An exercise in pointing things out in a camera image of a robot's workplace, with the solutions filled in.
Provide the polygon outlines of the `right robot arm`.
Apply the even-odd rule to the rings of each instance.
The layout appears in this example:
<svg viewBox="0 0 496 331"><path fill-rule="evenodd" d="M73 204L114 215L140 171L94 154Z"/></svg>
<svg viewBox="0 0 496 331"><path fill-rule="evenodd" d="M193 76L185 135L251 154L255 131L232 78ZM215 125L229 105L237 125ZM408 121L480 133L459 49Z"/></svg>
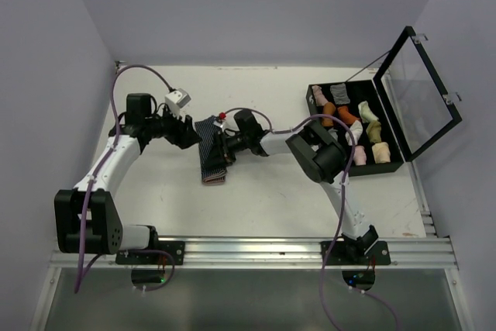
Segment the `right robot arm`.
<svg viewBox="0 0 496 331"><path fill-rule="evenodd" d="M339 217L336 233L343 238L348 259L359 264L369 258L378 241L377 230L354 203L350 193L349 171L356 142L352 142L351 150L345 150L320 124L320 119L332 119L333 116L309 116L295 128L284 131L263 129L249 109L240 110L234 118L238 131L232 136L215 121L213 144L204 167L227 167L236 161L236 154L244 150L259 157L291 154L304 174L319 184L328 196Z"/></svg>

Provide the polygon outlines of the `striped blue cloth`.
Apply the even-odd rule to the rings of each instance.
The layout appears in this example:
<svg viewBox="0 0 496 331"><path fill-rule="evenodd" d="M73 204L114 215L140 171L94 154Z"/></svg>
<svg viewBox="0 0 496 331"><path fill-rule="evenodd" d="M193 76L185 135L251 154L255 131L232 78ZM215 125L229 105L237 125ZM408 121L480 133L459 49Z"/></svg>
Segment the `striped blue cloth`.
<svg viewBox="0 0 496 331"><path fill-rule="evenodd" d="M224 184L227 175L226 166L207 168L205 165L215 143L215 134L220 130L220 127L216 125L216 117L209 116L206 119L195 122L195 130L201 137L201 142L198 145L198 154L202 184L207 186Z"/></svg>

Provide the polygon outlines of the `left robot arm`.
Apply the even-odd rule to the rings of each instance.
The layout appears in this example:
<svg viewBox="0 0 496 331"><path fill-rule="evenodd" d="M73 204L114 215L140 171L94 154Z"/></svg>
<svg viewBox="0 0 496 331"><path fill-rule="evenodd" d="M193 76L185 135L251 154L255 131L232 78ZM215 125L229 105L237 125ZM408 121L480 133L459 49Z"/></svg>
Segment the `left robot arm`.
<svg viewBox="0 0 496 331"><path fill-rule="evenodd" d="M126 111L117 116L108 142L91 170L71 189L54 198L57 242L63 253L115 254L133 250L144 263L159 258L161 245L150 225L124 225L114 197L132 164L154 139L165 139L184 150L200 143L192 118L181 110L189 94L174 90L164 98L161 112L152 110L149 94L130 94Z"/></svg>

